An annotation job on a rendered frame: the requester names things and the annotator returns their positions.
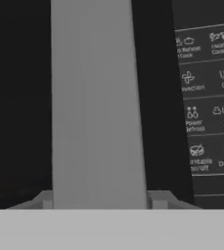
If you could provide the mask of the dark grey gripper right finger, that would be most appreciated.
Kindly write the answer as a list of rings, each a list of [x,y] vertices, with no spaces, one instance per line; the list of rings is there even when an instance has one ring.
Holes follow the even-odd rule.
[[[169,190],[149,190],[148,197],[153,209],[197,209],[197,206],[179,200]]]

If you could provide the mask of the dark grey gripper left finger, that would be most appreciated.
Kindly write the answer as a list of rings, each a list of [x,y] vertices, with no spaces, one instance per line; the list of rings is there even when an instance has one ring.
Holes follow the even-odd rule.
[[[32,200],[18,204],[12,207],[14,209],[52,209],[53,208],[53,192],[51,190],[43,190]]]

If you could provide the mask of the grey microwave door handle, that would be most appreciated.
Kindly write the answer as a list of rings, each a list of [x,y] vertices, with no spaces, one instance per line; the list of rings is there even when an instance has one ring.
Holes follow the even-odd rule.
[[[130,0],[51,0],[57,209],[144,209]]]

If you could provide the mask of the black microwave door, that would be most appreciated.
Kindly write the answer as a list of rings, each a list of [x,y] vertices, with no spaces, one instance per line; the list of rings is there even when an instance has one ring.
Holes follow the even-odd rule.
[[[193,203],[172,0],[130,0],[149,190]],[[0,209],[53,191],[51,0],[0,0]]]

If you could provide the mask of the black microwave oven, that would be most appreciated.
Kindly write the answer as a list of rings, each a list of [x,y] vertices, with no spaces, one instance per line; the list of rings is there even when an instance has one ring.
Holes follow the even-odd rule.
[[[173,0],[196,204],[224,209],[224,0]]]

